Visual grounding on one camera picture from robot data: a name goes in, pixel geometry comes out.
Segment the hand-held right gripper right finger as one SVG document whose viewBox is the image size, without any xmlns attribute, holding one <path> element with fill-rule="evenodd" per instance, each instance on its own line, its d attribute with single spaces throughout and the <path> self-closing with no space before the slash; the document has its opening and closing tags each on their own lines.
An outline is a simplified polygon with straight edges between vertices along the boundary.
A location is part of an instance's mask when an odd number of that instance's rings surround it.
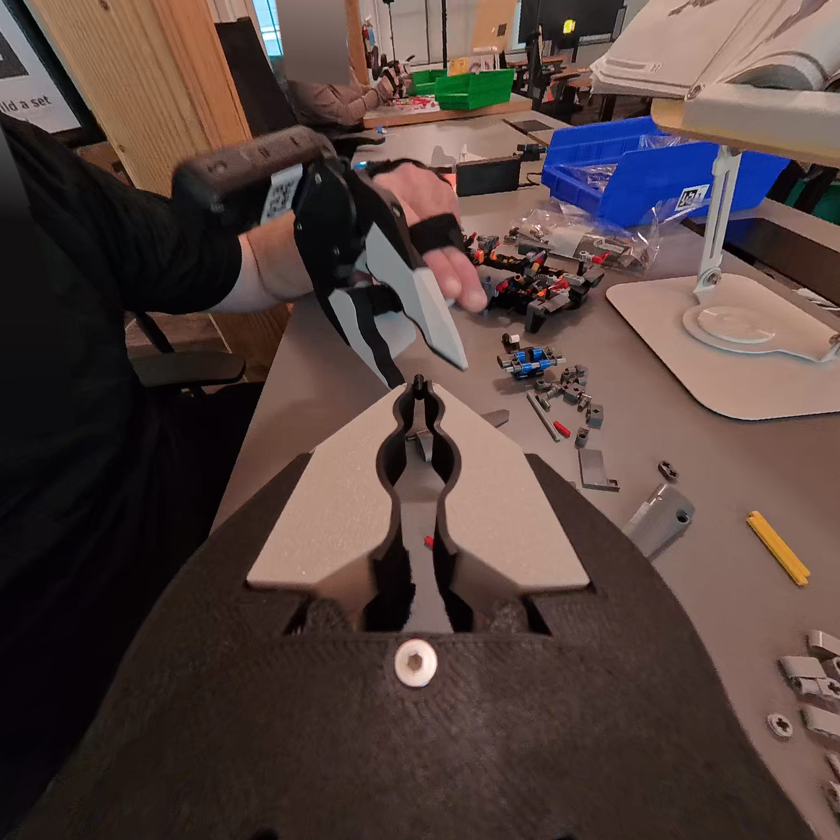
<svg viewBox="0 0 840 840">
<path fill-rule="evenodd" d="M 440 385 L 423 399 L 437 499 L 433 561 L 447 611 L 581 591 L 591 579 L 522 449 Z"/>
</svg>

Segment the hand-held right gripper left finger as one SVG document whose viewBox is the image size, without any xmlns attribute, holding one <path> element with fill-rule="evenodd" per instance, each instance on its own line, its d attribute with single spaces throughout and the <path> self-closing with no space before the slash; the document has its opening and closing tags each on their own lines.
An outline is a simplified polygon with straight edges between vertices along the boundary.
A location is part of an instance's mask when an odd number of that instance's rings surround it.
<svg viewBox="0 0 840 840">
<path fill-rule="evenodd" d="M 400 631 L 416 586 L 396 483 L 414 421 L 395 388 L 315 447 L 247 574 L 256 590 L 331 600 L 368 631 Z"/>
</svg>

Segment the person's left forearm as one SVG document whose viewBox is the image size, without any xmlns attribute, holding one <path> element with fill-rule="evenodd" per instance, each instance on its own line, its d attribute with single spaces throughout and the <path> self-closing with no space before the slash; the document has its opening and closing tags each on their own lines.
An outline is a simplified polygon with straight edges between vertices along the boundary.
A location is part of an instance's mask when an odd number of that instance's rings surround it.
<svg viewBox="0 0 840 840">
<path fill-rule="evenodd" d="M 242 235 L 213 231 L 162 196 L 130 187 L 30 122 L 2 117 L 33 243 L 2 268 L 17 302 L 57 301 L 70 274 L 122 311 L 252 313 L 313 290 L 284 213 Z"/>
</svg>

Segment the black lego car chassis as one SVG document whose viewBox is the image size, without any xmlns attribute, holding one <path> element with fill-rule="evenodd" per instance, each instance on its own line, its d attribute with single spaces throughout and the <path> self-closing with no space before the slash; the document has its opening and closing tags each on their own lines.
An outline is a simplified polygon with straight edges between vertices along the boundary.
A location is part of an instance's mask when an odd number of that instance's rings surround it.
<svg viewBox="0 0 840 840">
<path fill-rule="evenodd" d="M 574 271 L 552 267 L 560 255 L 540 239 L 520 236 L 513 228 L 504 238 L 463 237 L 472 264 L 488 273 L 480 278 L 486 309 L 503 309 L 522 316 L 528 333 L 537 333 L 553 315 L 579 309 L 605 275 L 607 251 L 582 251 Z"/>
</svg>

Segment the grey lego axle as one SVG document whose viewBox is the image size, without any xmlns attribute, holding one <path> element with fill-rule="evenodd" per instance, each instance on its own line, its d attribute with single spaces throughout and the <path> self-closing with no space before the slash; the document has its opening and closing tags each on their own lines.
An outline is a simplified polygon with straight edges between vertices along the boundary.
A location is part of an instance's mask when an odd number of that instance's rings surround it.
<svg viewBox="0 0 840 840">
<path fill-rule="evenodd" d="M 546 428 L 549 435 L 554 442 L 559 442 L 563 439 L 560 431 L 555 427 L 554 421 L 549 417 L 547 412 L 542 408 L 537 396 L 533 393 L 527 393 L 526 398 L 534 412 L 537 414 L 541 424 Z"/>
</svg>

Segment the blue and black lego assembly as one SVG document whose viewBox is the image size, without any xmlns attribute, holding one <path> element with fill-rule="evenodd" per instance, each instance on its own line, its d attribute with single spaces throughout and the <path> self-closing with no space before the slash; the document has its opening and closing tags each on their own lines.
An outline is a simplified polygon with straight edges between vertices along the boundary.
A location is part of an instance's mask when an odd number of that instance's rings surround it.
<svg viewBox="0 0 840 840">
<path fill-rule="evenodd" d="M 500 369 L 515 380 L 523 381 L 540 377 L 554 366 L 565 366 L 567 360 L 549 347 L 528 346 L 509 351 L 505 356 L 499 355 L 497 363 Z"/>
</svg>

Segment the clear bag with lego parts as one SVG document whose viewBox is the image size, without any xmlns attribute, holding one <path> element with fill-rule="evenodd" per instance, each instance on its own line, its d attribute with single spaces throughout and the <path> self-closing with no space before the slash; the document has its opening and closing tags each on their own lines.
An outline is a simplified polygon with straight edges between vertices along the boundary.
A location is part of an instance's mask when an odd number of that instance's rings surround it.
<svg viewBox="0 0 840 840">
<path fill-rule="evenodd" d="M 643 275 L 659 249 L 660 222 L 649 213 L 638 226 L 626 227 L 555 198 L 537 205 L 511 224 L 519 246 L 545 249 L 552 257 Z"/>
</svg>

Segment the lego instruction booklet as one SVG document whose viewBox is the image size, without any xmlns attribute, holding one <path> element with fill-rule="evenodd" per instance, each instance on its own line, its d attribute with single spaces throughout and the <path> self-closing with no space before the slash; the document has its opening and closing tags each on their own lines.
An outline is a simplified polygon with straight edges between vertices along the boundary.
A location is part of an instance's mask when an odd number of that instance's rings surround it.
<svg viewBox="0 0 840 840">
<path fill-rule="evenodd" d="M 591 66 L 597 92 L 686 98 L 730 83 L 821 91 L 838 81 L 838 1 L 651 1 Z"/>
</svg>

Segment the person's left hand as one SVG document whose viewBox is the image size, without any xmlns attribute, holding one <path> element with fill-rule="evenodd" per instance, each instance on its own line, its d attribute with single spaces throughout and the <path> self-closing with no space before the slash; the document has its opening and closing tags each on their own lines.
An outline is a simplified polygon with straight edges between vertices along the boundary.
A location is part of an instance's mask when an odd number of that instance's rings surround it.
<svg viewBox="0 0 840 840">
<path fill-rule="evenodd" d="M 394 195 L 411 227 L 431 217 L 452 214 L 460 220 L 452 187 L 432 171 L 404 163 L 374 178 L 374 183 Z M 433 271 L 444 298 L 456 300 L 469 312 L 482 312 L 487 296 L 476 268 L 458 248 L 448 245 L 429 251 L 424 260 Z"/>
</svg>

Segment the cluster of dark grey connectors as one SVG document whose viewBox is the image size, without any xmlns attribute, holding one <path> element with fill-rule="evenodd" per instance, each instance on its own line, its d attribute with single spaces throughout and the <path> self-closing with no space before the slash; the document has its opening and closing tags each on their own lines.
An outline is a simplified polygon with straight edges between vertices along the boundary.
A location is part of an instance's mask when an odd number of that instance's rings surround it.
<svg viewBox="0 0 840 840">
<path fill-rule="evenodd" d="M 587 447 L 594 431 L 602 429 L 605 411 L 602 404 L 594 401 L 591 393 L 586 389 L 587 370 L 581 365 L 566 367 L 558 380 L 540 378 L 534 382 L 530 391 L 537 396 L 542 408 L 553 421 L 559 421 L 570 429 L 569 440 L 579 449 Z M 573 408 L 579 415 L 581 424 L 573 429 L 551 414 L 553 406 L 565 405 Z"/>
</svg>

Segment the black office chair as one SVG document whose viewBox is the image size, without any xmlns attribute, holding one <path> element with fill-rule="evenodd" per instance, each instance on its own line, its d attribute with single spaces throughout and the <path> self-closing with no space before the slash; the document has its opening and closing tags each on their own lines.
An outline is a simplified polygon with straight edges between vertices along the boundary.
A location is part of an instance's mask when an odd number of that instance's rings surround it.
<svg viewBox="0 0 840 840">
<path fill-rule="evenodd" d="M 177 351 L 152 316 L 133 314 L 155 354 L 131 360 L 135 374 L 149 389 L 188 391 L 204 398 L 204 387 L 240 382 L 247 370 L 246 359 L 236 353 L 217 350 Z"/>
</svg>

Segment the white book stand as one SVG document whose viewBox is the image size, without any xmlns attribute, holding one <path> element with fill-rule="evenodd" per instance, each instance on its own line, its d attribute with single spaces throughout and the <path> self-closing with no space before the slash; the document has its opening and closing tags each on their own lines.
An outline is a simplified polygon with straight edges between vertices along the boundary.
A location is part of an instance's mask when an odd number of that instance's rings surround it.
<svg viewBox="0 0 840 840">
<path fill-rule="evenodd" d="M 838 330 L 814 308 L 721 270 L 744 151 L 838 163 L 837 92 L 696 85 L 656 99 L 667 133 L 718 146 L 703 250 L 694 276 L 611 287 L 606 297 L 699 404 L 744 421 L 838 413 Z"/>
</svg>

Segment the black monitor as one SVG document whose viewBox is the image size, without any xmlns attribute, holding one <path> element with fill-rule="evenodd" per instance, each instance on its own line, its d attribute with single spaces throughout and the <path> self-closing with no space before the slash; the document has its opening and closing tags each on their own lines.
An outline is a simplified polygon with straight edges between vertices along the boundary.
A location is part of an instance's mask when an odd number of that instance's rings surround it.
<svg viewBox="0 0 840 840">
<path fill-rule="evenodd" d="M 625 8 L 624 1 L 521 1 L 518 41 L 542 29 L 542 37 L 559 45 L 566 36 L 609 35 Z"/>
</svg>

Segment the framed marker sign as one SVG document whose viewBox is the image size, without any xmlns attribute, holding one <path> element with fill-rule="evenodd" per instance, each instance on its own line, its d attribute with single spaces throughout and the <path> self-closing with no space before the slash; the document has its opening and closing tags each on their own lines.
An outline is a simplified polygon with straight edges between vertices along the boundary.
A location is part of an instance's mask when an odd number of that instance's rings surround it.
<svg viewBox="0 0 840 840">
<path fill-rule="evenodd" d="M 1 2 L 1 113 L 53 134 L 82 128 L 6 2 Z"/>
</svg>

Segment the cluster of light grey connectors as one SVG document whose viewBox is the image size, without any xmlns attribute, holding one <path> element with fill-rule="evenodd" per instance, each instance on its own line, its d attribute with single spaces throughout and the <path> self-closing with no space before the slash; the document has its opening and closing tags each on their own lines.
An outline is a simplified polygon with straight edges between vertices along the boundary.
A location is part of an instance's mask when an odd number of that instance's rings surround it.
<svg viewBox="0 0 840 840">
<path fill-rule="evenodd" d="M 786 688 L 792 693 L 795 709 L 785 715 L 772 712 L 765 725 L 779 740 L 793 738 L 795 724 L 803 727 L 813 741 L 826 776 L 818 788 L 835 823 L 839 820 L 839 638 L 812 628 L 803 636 L 804 648 L 783 655 L 776 662 Z"/>
</svg>

